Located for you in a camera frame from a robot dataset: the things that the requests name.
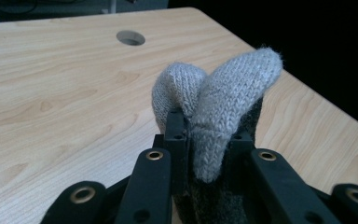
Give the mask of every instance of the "knitted glove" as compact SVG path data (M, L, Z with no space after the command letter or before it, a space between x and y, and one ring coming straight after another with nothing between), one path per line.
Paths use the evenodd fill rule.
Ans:
M181 107L193 140L189 195L173 196L184 223L246 223L241 196L224 190L222 160L232 134L244 128L255 140L264 92L282 71L272 49L243 53L209 76L186 63L170 64L152 90L152 106L161 133L168 112Z

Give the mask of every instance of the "light wood tabletop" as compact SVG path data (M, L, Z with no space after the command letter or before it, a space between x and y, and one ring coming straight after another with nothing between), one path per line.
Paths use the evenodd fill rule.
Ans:
M120 31L145 43L122 44ZM0 23L0 224L39 223L76 182L130 175L159 133L151 89L168 64L211 73L251 50L191 7ZM286 71L266 93L255 145L326 193L358 184L358 122Z

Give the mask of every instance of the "wooden table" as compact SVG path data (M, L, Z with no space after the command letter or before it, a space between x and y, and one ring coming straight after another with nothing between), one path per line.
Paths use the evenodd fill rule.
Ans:
M145 43L120 43L123 30ZM169 63L211 73L250 50L194 8L0 23L0 224L38 223L72 184L129 175L158 133L151 88ZM317 189L358 184L358 122L286 71L256 138Z

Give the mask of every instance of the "dark wall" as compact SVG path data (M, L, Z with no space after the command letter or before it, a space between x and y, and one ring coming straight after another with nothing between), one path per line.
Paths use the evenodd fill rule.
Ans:
M196 7L245 42L272 47L284 69L358 120L358 1L170 0Z

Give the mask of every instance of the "wood grain surface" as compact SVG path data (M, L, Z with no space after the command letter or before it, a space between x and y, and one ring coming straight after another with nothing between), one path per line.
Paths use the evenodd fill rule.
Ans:
M122 30L145 43L120 43ZM151 89L169 63L211 73L250 50L194 8L0 23L0 224L39 223L76 182L129 175L158 133ZM358 184L358 122L285 71L265 96L256 146L325 192Z

